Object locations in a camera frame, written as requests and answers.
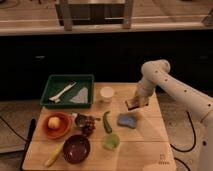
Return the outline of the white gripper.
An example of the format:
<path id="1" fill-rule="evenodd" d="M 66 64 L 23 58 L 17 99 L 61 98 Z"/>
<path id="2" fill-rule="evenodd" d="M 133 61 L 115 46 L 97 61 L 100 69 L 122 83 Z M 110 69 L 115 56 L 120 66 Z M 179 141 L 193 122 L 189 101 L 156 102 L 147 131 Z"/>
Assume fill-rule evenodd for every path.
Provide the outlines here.
<path id="1" fill-rule="evenodd" d="M 141 79 L 136 87 L 136 94 L 132 98 L 133 104 L 138 104 L 140 107 L 145 107 L 149 104 L 149 98 L 153 95 L 156 85 L 147 79 Z"/>

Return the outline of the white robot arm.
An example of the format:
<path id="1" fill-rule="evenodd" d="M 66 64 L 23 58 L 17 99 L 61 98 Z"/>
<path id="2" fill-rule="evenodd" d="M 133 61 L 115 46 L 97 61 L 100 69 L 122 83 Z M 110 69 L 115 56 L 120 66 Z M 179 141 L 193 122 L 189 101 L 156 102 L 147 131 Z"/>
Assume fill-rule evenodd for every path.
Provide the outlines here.
<path id="1" fill-rule="evenodd" d="M 182 103 L 205 126 L 205 134 L 197 171 L 213 171 L 213 98 L 169 75 L 167 60 L 145 62 L 141 67 L 142 78 L 138 82 L 134 102 L 144 107 L 155 88 L 159 86 L 174 100 Z"/>

